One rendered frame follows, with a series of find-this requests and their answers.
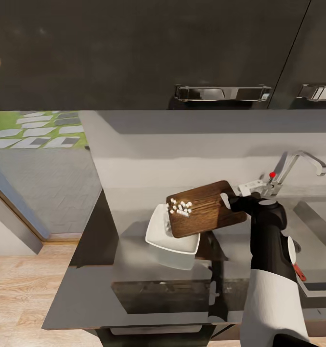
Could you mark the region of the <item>parer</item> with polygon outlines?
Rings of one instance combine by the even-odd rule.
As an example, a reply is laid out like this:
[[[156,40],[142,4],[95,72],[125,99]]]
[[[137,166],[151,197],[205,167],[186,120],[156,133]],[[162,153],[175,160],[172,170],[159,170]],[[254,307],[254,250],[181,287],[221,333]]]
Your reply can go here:
[[[302,273],[302,271],[300,270],[300,268],[297,266],[297,264],[295,263],[294,264],[294,269],[295,269],[295,272],[298,274],[298,277],[300,277],[300,279],[302,281],[306,281],[306,277],[304,276],[304,274]]]

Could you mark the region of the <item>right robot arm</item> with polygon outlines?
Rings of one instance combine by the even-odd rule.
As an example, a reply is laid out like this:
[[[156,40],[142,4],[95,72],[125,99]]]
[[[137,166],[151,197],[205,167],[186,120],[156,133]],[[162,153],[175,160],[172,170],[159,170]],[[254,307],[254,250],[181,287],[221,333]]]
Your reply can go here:
[[[283,205],[261,198],[251,189],[258,179],[242,183],[241,193],[228,198],[231,210],[251,215],[250,280],[240,326],[241,347],[319,347],[310,343],[302,313],[296,272],[295,245],[281,231],[287,227]]]

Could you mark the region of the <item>cutting board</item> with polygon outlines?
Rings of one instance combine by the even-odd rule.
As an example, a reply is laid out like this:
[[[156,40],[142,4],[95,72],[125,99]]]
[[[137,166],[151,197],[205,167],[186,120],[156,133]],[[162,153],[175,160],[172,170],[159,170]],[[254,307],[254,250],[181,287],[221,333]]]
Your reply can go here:
[[[247,221],[248,215],[245,211],[234,213],[226,207],[221,197],[222,193],[227,194],[230,199],[237,197],[225,180],[168,196],[167,212],[175,239]],[[187,215],[178,213],[182,203],[185,205],[183,209],[189,210]],[[173,214],[171,210],[174,211]]]

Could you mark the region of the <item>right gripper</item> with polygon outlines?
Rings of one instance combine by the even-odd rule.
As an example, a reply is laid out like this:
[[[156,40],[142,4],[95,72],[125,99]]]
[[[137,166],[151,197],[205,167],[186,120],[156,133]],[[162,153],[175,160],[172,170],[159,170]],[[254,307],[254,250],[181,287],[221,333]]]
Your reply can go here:
[[[259,192],[251,192],[251,195],[249,195],[249,196],[245,196],[245,197],[237,196],[237,197],[231,198],[231,199],[228,198],[231,210],[234,213],[240,212],[240,211],[245,211],[247,214],[248,214],[248,212],[246,209],[246,205],[247,205],[247,202],[251,199],[261,199],[260,193]]]

